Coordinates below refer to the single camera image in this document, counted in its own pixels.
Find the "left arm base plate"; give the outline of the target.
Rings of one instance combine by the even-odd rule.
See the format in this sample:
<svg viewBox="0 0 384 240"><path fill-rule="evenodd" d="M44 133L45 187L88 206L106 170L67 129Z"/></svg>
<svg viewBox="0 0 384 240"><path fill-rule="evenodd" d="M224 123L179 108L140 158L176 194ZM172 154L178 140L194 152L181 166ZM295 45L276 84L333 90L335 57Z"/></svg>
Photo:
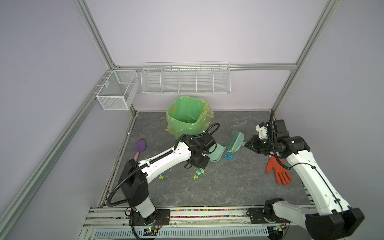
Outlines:
<svg viewBox="0 0 384 240"><path fill-rule="evenodd" d="M168 226L171 219L170 209L156 209L149 217L143 218L140 213L131 213L131 222L134 226Z"/></svg>

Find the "green dustpan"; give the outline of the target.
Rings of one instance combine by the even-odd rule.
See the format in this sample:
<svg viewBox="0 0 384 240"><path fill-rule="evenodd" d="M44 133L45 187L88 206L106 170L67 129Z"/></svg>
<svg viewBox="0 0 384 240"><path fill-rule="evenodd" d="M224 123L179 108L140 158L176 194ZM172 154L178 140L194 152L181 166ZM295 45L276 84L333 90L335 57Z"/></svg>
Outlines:
<svg viewBox="0 0 384 240"><path fill-rule="evenodd" d="M225 150L225 147L215 143L209 150L208 157L210 158L210 162L218 162L224 154Z"/></svg>

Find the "green hand brush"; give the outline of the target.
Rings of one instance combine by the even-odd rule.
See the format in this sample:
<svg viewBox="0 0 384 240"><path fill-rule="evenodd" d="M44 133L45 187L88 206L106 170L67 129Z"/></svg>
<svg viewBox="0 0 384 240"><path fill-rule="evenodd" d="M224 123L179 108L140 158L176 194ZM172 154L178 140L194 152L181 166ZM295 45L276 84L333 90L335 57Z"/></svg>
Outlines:
<svg viewBox="0 0 384 240"><path fill-rule="evenodd" d="M237 152L245 144L245 135L241 132L233 131L226 149L231 152Z"/></svg>

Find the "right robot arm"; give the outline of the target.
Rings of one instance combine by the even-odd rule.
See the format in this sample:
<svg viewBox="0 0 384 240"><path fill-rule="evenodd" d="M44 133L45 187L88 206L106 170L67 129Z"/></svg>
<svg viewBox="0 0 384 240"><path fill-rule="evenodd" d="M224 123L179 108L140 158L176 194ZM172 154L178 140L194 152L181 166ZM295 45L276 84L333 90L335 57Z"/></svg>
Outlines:
<svg viewBox="0 0 384 240"><path fill-rule="evenodd" d="M299 207L281 199L266 201L268 221L285 219L308 231L314 240L350 237L365 219L359 208L352 208L338 193L318 166L309 145L299 136L291 137L284 120L270 120L256 126L257 134L245 147L255 153L271 155L284 170L295 170L309 191L315 209Z"/></svg>

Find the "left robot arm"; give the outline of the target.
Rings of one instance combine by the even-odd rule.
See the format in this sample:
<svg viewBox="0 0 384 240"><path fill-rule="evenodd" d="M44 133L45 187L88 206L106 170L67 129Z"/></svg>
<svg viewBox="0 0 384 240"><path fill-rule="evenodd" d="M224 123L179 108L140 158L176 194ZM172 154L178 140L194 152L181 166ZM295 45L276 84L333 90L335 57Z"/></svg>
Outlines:
<svg viewBox="0 0 384 240"><path fill-rule="evenodd" d="M212 124L197 135L181 135L168 150L146 160L129 160L117 185L106 199L107 207L127 203L130 208L148 219L156 215L157 209L149 197L148 185L168 169L185 162L185 169L205 169L212 154L218 148L213 134L220 128Z"/></svg>

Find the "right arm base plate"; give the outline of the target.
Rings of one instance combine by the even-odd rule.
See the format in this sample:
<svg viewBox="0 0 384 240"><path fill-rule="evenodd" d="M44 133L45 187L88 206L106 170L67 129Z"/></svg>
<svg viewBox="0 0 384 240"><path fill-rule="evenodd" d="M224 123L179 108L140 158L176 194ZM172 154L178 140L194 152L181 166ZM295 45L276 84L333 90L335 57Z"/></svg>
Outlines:
<svg viewBox="0 0 384 240"><path fill-rule="evenodd" d="M284 224L284 220L278 218L273 210L263 208L249 208L247 216L252 224Z"/></svg>

